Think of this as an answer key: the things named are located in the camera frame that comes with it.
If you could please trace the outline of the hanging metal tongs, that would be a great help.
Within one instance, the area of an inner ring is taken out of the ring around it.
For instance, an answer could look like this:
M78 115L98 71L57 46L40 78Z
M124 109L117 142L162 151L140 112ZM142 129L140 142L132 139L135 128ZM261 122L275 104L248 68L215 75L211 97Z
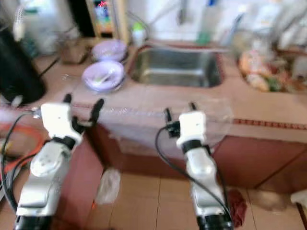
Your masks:
M188 16L189 1L177 0L177 6L178 6L178 11L177 11L176 22L178 26L181 26L189 21L189 16Z

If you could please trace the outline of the metal spoon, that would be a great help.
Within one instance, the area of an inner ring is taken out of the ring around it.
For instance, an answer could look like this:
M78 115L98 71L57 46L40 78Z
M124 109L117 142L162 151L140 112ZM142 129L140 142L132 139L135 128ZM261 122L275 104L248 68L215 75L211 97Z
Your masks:
M113 78L115 72L116 71L114 69L110 69L110 70L107 70L105 74L98 74L98 77L96 77L97 83L99 85L105 84L106 82L108 82L110 79Z

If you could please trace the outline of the pile of vegetables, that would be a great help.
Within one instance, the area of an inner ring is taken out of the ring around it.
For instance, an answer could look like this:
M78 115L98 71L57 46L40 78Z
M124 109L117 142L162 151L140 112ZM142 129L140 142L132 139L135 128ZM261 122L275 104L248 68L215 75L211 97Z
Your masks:
M278 51L254 40L237 63L244 81L255 90L307 95L307 52Z

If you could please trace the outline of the red cloth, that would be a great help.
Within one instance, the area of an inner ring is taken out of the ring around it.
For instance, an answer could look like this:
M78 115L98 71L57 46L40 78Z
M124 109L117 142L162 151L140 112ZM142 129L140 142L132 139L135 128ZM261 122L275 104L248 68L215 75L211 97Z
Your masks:
M232 189L227 191L228 206L231 211L233 226L242 227L246 219L247 201L240 191Z

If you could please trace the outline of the clear plastic bag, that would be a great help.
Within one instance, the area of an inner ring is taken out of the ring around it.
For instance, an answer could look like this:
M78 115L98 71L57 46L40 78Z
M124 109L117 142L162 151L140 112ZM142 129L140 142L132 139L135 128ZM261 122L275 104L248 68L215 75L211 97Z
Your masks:
M113 204L120 191L121 174L118 169L110 167L103 172L94 200L96 205Z

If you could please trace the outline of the stainless steel sink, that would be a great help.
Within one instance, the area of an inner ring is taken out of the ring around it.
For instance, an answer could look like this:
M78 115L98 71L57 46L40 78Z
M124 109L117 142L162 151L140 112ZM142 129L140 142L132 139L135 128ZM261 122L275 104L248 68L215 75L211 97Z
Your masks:
M191 88L214 88L224 79L218 52L153 46L135 53L126 75L145 85Z

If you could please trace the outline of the lilac plastic bowl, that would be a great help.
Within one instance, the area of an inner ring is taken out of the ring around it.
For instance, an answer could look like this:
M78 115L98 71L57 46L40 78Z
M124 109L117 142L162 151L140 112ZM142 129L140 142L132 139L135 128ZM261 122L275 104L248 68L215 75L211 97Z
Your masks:
M92 58L95 61L121 61L127 52L127 44L121 40L103 40L92 48Z
M124 83L124 66L117 61L99 61L83 71L82 80L90 90L95 92L113 92Z

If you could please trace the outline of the small white bottle green cap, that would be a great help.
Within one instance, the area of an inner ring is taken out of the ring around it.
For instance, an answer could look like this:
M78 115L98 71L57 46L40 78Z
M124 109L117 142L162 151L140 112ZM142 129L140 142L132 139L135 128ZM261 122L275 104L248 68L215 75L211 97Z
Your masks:
M136 47L144 45L146 40L146 29L142 23L136 22L132 25L131 29L131 41L132 44Z

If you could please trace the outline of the beige water purifier with panel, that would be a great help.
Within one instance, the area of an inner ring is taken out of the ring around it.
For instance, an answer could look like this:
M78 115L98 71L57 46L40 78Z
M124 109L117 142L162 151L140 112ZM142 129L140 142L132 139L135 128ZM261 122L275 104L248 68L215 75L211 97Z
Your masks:
M75 26L86 39L130 42L127 0L67 0Z

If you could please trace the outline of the black electric kettle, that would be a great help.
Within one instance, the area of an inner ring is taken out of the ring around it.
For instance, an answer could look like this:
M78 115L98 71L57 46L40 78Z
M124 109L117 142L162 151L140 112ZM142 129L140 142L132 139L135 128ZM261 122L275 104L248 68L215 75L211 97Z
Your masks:
M8 28L0 31L0 94L7 104L22 106L46 94L38 69Z

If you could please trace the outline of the clear bubble wrap sheet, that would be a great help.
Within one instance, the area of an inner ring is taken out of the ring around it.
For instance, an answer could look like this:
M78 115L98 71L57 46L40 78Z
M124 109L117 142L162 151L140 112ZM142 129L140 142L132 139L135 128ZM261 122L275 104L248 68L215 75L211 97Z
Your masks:
M225 98L197 96L187 99L169 99L160 105L147 102L137 107L103 109L98 123L110 132L120 150L127 155L158 156L155 150L156 132L166 125L164 109L169 108L173 120L190 112L189 103L206 114L205 144L213 147L228 135L234 113L230 101Z

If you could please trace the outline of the white blender with clear jar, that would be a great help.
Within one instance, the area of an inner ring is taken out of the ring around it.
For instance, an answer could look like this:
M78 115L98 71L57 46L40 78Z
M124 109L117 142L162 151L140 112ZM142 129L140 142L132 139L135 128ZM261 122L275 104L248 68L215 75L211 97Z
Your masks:
M63 64L81 64L86 59L86 43L75 24L67 0L52 0L60 60Z

